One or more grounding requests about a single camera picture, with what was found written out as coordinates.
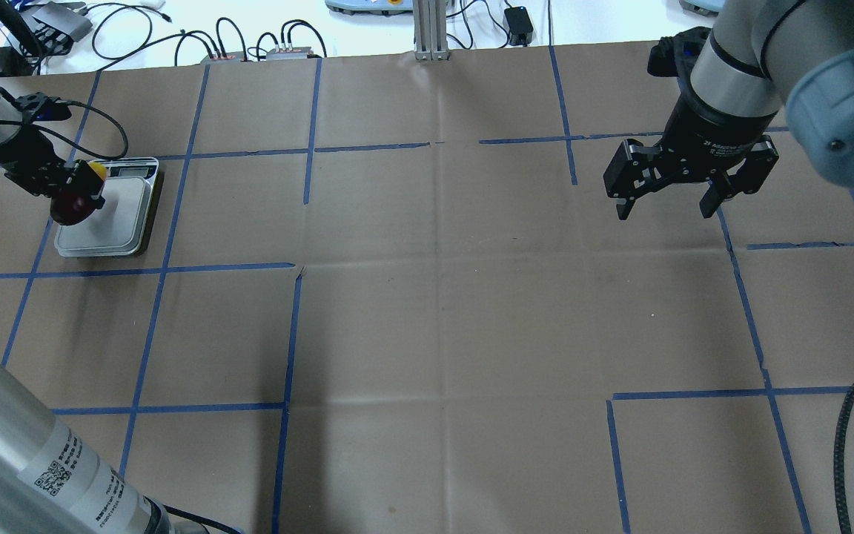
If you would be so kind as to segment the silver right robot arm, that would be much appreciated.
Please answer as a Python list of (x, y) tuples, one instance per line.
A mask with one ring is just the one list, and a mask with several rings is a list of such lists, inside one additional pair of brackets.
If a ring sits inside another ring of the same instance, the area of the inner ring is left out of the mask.
[(660, 141), (625, 139), (603, 173), (620, 220), (671, 185), (705, 183), (703, 217), (759, 192), (780, 111), (816, 173), (854, 188), (854, 1), (726, 1), (712, 27), (661, 38), (646, 69), (679, 95)]

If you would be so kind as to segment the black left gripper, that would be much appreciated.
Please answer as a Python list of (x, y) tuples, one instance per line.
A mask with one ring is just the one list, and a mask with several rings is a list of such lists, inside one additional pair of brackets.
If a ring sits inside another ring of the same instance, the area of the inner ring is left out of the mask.
[(33, 125), (0, 122), (0, 166), (24, 191), (50, 199), (68, 162), (74, 161), (58, 156), (52, 142)]

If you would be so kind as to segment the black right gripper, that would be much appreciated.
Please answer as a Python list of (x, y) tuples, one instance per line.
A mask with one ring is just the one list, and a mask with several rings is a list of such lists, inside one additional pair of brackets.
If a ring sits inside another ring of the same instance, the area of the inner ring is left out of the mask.
[(641, 197), (671, 185), (705, 183), (699, 200), (705, 219), (723, 202), (759, 192), (779, 160), (766, 133), (777, 113), (739, 117), (681, 94), (657, 142), (624, 139), (604, 170), (604, 192), (616, 200), (618, 219), (627, 220)]

